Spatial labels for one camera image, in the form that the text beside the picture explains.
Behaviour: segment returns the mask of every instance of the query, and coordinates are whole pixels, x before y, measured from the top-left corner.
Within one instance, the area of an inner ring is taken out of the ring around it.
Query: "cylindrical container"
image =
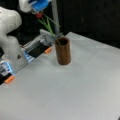
[[[57,60],[60,65],[67,65],[71,62],[70,40],[60,37],[55,41]]]

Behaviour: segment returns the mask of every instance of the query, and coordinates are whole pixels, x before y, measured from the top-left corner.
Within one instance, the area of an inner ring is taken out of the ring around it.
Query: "white table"
[[[72,62],[60,66],[55,48],[0,87],[0,120],[118,120],[120,50],[74,33]]]

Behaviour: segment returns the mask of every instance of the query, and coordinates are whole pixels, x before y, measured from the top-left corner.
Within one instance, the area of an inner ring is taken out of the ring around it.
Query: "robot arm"
[[[20,10],[23,12],[38,13],[44,10],[51,0],[19,0]]]
[[[16,73],[27,64],[18,40],[7,34],[22,24],[20,15],[13,10],[0,7],[0,47],[4,51],[4,59],[9,61],[13,72]]]

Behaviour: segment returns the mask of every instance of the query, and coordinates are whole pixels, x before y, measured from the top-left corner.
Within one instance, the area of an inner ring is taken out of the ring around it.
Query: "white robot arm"
[[[7,34],[21,24],[21,17],[16,11],[0,7],[0,47],[4,51],[4,59],[10,62],[14,73],[24,67],[27,60],[21,51],[18,40]]]

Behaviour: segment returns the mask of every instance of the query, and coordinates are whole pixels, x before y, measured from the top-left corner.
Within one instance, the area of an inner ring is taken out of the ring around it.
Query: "orange component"
[[[45,50],[45,54],[49,54],[52,51],[52,48],[49,47],[47,50]]]
[[[4,83],[9,84],[9,83],[12,82],[14,79],[15,79],[15,76],[10,76],[8,79],[6,79],[6,80],[4,81]]]

